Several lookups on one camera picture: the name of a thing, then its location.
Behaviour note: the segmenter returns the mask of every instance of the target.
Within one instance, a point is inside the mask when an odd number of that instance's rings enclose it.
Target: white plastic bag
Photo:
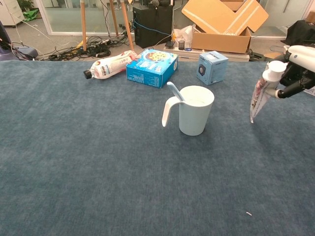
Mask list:
[[[174,29],[176,46],[178,47],[178,42],[185,41],[185,48],[191,48],[192,43],[192,26],[187,26],[182,29]]]

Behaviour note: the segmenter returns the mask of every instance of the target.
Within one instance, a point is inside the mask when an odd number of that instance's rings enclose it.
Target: green object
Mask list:
[[[24,21],[32,21],[32,20],[36,19],[37,13],[38,13],[38,9],[33,10],[33,11],[23,12],[23,15],[25,17]]]

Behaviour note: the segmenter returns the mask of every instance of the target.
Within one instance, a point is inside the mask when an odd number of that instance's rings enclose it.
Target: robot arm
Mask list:
[[[268,91],[270,95],[287,98],[315,86],[315,48],[301,45],[287,47],[281,60],[288,62],[287,69],[280,80],[286,88]]]

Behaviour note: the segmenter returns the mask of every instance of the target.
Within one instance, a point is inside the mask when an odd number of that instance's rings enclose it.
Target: mug handle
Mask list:
[[[169,117],[169,114],[170,114],[170,111],[172,109],[172,107],[176,104],[179,104],[179,103],[184,103],[183,101],[180,101],[177,97],[170,97],[166,103],[165,103],[165,106],[164,106],[164,112],[163,112],[163,117],[162,117],[162,125],[163,127],[165,127],[167,125],[167,122],[168,122],[168,117]]]

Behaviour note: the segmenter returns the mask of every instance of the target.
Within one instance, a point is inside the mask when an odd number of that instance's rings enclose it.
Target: wooden stand leg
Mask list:
[[[83,51],[87,50],[86,26],[85,26],[85,4],[84,0],[80,0],[81,5],[81,22],[82,22],[82,35],[83,35]]]
[[[128,35],[128,39],[129,39],[130,49],[134,51],[134,49],[133,49],[133,44],[132,44],[132,38],[131,38],[131,32],[130,32],[129,23],[128,23],[128,16],[127,16],[127,12],[126,12],[125,2],[124,2],[124,0],[122,0],[120,3],[121,3],[121,5],[122,5],[122,10],[123,10],[123,15],[124,15],[124,20],[125,20],[125,26],[126,26],[126,30],[127,30],[127,35]]]
[[[110,9],[112,10],[112,16],[113,16],[113,20],[114,20],[116,36],[118,36],[118,28],[117,28],[117,21],[116,21],[115,8],[114,8],[113,0],[109,0],[109,3],[110,3]]]

